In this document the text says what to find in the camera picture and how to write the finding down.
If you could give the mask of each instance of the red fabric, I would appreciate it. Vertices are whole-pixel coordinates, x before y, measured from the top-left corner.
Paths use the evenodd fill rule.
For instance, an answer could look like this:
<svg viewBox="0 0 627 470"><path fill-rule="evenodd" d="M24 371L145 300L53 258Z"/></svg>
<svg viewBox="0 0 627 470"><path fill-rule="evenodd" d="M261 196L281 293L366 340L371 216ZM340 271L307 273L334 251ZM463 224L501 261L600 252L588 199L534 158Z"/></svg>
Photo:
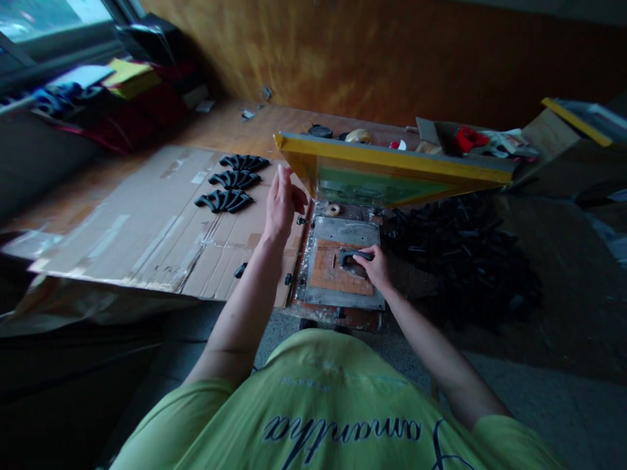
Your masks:
<svg viewBox="0 0 627 470"><path fill-rule="evenodd" d="M132 103L160 127L176 123L187 113L183 99L167 83L162 83L135 97Z"/></svg>
<svg viewBox="0 0 627 470"><path fill-rule="evenodd" d="M176 123L186 112L187 107L174 88L162 83L113 110L90 129L63 130L125 155L161 129Z"/></svg>
<svg viewBox="0 0 627 470"><path fill-rule="evenodd" d="M459 150L463 153L469 152L473 147L483 147L490 142L490 139L468 126L462 126L455 134L455 142Z"/></svg>
<svg viewBox="0 0 627 470"><path fill-rule="evenodd" d="M176 64L176 67L174 65L164 66L157 64L150 64L150 66L155 69L160 79L170 83L182 82L196 71L194 62L179 62Z"/></svg>

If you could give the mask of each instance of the yellow paper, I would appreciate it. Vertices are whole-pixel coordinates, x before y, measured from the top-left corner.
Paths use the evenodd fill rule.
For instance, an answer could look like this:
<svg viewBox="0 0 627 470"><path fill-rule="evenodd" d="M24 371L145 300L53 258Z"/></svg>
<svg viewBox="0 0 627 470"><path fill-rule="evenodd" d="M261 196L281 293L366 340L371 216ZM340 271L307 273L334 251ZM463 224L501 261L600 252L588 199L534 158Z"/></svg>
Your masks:
<svg viewBox="0 0 627 470"><path fill-rule="evenodd" d="M120 59L113 59L109 63L109 67L114 69L116 73L103 82L104 86L107 88L119 86L132 78L152 71L152 67L147 64L136 64Z"/></svg>

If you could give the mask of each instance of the wooden wall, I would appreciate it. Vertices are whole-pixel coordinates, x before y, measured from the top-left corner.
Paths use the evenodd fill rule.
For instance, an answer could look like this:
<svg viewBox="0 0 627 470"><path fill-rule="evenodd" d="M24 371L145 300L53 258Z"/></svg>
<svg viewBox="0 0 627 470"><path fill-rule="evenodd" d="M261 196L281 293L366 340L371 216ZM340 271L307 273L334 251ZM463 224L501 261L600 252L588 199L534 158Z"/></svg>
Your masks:
<svg viewBox="0 0 627 470"><path fill-rule="evenodd" d="M230 95L396 125L505 129L624 91L627 29L435 0L141 0Z"/></svg>

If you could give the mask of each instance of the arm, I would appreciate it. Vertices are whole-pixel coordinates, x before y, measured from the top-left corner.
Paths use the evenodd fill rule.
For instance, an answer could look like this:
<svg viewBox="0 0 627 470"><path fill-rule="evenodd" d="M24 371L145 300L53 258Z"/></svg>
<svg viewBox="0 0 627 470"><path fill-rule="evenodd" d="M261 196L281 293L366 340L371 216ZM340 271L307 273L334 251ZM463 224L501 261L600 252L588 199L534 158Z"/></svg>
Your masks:
<svg viewBox="0 0 627 470"><path fill-rule="evenodd" d="M250 375L272 314L294 213L304 214L307 205L307 196L292 186L291 173L279 165L268 192L261 241L183 385L219 377L239 386Z"/></svg>
<svg viewBox="0 0 627 470"><path fill-rule="evenodd" d="M472 430L484 416L511 416L467 359L396 290L381 247L375 245L362 251L373 254L374 260L355 260L366 268L371 282L385 297L411 348L437 380L459 422Z"/></svg>

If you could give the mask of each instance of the screen printing press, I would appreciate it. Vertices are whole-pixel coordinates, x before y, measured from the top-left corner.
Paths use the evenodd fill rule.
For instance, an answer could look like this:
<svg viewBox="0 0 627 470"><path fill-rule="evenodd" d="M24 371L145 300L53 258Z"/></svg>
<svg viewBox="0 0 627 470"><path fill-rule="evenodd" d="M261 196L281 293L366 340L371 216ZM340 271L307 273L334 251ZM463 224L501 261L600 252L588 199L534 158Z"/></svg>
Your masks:
<svg viewBox="0 0 627 470"><path fill-rule="evenodd" d="M306 225L284 313L371 332L383 324L385 300L353 259L381 244L397 207L503 186L511 161L427 155L301 134L280 133L275 143L314 204ZM403 260L390 259L394 280L428 284Z"/></svg>

